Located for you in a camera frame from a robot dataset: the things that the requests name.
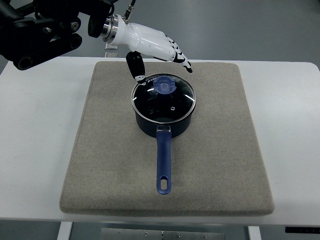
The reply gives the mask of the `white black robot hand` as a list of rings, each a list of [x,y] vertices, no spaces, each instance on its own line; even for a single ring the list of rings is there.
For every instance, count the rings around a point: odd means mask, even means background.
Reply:
[[[178,63],[189,73],[192,72],[191,63],[178,44],[162,31],[138,23],[125,23],[118,14],[113,15],[110,22],[106,42],[113,46],[128,47],[130,52],[126,55],[127,65],[139,85],[146,84],[145,66],[141,55]]]

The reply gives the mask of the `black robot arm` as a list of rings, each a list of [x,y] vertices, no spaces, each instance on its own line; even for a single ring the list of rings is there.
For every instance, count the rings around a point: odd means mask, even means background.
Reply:
[[[115,10],[113,0],[33,0],[14,8],[0,2],[0,54],[27,70],[77,49],[82,37],[79,13],[89,16],[88,35],[103,34]]]

